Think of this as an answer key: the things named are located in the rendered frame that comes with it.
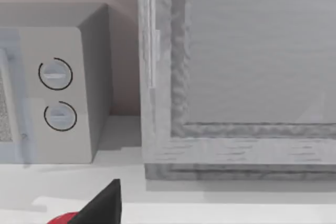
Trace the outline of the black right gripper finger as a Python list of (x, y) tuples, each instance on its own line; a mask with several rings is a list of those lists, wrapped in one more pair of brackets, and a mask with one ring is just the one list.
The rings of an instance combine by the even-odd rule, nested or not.
[(114, 179), (75, 215), (75, 224), (121, 224), (121, 217), (121, 180)]

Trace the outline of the red object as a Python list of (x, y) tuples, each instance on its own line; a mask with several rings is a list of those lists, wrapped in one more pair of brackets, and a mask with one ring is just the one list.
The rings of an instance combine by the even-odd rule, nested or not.
[(46, 224), (68, 224), (68, 222), (73, 219), (77, 214), (78, 212), (67, 212), (65, 214), (52, 218)]

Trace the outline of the round microwave knob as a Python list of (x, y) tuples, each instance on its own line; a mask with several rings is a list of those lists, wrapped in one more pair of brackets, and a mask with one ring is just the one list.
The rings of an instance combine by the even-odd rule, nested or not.
[(64, 101), (59, 101), (57, 104), (47, 106), (44, 109), (46, 124), (58, 132), (67, 132), (73, 129), (77, 119), (76, 110)]
[(73, 81), (73, 71), (69, 63), (61, 58), (42, 62), (38, 67), (40, 82), (48, 89), (61, 91), (68, 88)]

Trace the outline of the pale microwave oven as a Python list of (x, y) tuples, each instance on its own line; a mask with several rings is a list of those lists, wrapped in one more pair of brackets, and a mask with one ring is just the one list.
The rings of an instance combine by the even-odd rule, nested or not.
[[(33, 164), (86, 164), (97, 151), (111, 107), (109, 9), (101, 3), (0, 3), (0, 27), (18, 28), (34, 131)], [(61, 91), (38, 77), (42, 62), (61, 58), (73, 81)], [(67, 132), (51, 129), (44, 109), (59, 101), (77, 112)]]

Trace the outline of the glass microwave door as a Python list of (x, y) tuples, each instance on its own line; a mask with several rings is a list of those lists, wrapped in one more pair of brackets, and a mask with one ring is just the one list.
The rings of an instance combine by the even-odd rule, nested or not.
[(19, 30), (0, 27), (0, 164), (35, 161), (31, 118)]

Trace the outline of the grey cabinet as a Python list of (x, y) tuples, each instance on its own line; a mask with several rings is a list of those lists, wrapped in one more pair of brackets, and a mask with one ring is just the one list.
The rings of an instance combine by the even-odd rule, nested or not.
[(138, 0), (150, 180), (336, 180), (336, 0)]

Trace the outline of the grey cabinet door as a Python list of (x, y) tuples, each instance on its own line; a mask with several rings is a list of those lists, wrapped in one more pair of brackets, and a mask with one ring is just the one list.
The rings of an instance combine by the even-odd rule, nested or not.
[(175, 137), (336, 138), (336, 0), (172, 0)]

